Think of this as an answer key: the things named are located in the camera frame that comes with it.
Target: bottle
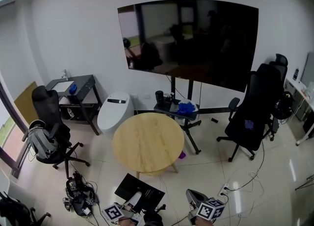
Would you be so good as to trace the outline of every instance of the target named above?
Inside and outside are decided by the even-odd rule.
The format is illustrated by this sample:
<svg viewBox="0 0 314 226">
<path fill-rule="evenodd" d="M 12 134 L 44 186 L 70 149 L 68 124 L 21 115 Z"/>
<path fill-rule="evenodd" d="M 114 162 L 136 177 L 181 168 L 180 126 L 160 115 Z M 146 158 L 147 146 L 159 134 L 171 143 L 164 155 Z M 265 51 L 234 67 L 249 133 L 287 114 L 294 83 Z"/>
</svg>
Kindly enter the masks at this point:
<svg viewBox="0 0 314 226">
<path fill-rule="evenodd" d="M 293 79 L 296 80 L 298 78 L 299 68 L 297 68 L 294 72 Z"/>
</svg>

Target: sink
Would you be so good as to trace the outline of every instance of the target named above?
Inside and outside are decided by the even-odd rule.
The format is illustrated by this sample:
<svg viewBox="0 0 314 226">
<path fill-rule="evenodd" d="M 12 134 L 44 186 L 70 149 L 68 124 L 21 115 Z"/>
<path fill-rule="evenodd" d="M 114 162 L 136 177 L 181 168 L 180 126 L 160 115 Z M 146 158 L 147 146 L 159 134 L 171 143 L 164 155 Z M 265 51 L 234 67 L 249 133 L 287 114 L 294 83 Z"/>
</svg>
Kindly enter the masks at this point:
<svg viewBox="0 0 314 226">
<path fill-rule="evenodd" d="M 58 82 L 52 90 L 56 90 L 57 92 L 65 92 L 69 86 L 73 83 L 74 81 L 64 81 L 64 82 Z"/>
</svg>

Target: gray backpack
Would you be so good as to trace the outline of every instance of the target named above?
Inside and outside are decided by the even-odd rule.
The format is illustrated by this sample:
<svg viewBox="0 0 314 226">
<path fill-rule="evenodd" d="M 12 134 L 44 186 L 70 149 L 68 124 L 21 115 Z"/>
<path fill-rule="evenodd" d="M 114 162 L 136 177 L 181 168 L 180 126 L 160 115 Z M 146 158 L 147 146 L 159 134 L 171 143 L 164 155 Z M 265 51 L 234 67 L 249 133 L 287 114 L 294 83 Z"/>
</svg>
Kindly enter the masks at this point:
<svg viewBox="0 0 314 226">
<path fill-rule="evenodd" d="M 49 139 L 49 131 L 45 129 L 46 124 L 41 120 L 35 120 L 29 125 L 27 143 L 36 152 L 36 156 L 48 159 L 57 149 L 58 142 Z"/>
</svg>

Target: black cylinder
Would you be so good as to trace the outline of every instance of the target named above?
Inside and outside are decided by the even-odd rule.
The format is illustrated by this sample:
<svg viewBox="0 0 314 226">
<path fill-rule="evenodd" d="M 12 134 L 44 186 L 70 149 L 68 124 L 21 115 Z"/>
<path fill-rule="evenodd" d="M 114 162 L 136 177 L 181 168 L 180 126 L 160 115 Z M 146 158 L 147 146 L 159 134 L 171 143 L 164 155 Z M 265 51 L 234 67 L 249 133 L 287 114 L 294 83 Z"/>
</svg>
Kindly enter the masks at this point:
<svg viewBox="0 0 314 226">
<path fill-rule="evenodd" d="M 162 107 L 163 106 L 163 91 L 157 91 L 155 92 L 156 100 L 157 100 L 157 106 Z"/>
</svg>

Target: blue object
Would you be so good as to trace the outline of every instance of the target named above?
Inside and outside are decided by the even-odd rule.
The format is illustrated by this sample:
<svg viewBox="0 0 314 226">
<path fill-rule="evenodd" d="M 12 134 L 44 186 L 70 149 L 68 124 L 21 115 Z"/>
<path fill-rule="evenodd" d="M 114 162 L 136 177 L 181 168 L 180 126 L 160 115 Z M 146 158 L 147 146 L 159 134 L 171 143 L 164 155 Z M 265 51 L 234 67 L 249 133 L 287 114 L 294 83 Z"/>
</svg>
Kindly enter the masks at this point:
<svg viewBox="0 0 314 226">
<path fill-rule="evenodd" d="M 179 110 L 177 114 L 190 114 L 195 110 L 192 103 L 179 103 Z"/>
<path fill-rule="evenodd" d="M 73 95 L 77 91 L 78 86 L 76 84 L 72 84 L 70 89 L 69 89 L 69 94 Z"/>
<path fill-rule="evenodd" d="M 253 121 L 244 120 L 244 126 L 246 129 L 254 130 L 254 123 Z"/>
</svg>

